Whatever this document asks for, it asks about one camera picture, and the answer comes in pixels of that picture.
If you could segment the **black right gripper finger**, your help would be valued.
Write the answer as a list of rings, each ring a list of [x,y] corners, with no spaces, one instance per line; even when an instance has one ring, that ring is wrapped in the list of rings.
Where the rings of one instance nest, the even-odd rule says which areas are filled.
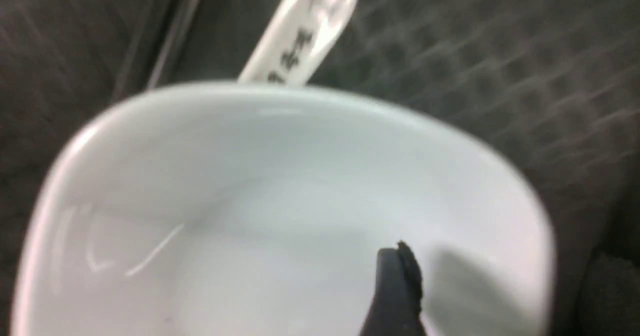
[[[377,252],[374,295],[359,331],[361,336],[425,336],[420,315],[423,275],[404,241]]]

